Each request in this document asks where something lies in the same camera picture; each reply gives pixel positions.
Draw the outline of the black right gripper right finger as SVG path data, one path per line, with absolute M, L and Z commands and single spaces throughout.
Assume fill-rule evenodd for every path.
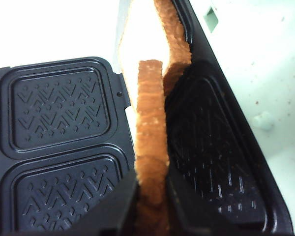
M 166 180 L 169 217 L 176 236 L 224 236 L 226 221 L 205 205 L 200 196 L 177 172 Z

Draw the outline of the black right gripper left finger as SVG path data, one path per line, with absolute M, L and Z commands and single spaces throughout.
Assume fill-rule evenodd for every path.
M 99 205 L 72 228 L 73 236 L 131 236 L 134 233 L 138 184 L 129 171 Z

